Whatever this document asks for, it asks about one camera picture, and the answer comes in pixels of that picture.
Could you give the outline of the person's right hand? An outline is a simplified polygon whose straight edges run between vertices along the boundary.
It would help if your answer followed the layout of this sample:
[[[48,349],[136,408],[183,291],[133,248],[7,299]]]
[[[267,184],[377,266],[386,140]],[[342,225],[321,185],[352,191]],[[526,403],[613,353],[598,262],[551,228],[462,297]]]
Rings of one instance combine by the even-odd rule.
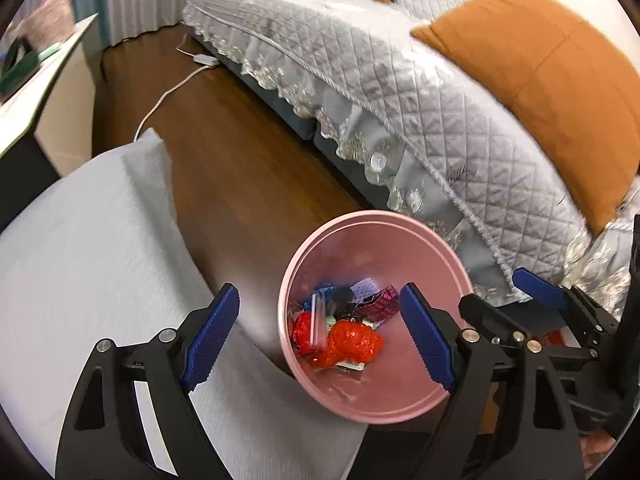
[[[587,437],[580,438],[582,449],[582,462],[585,470],[592,469],[608,454],[615,445],[616,440],[606,431],[600,430]]]

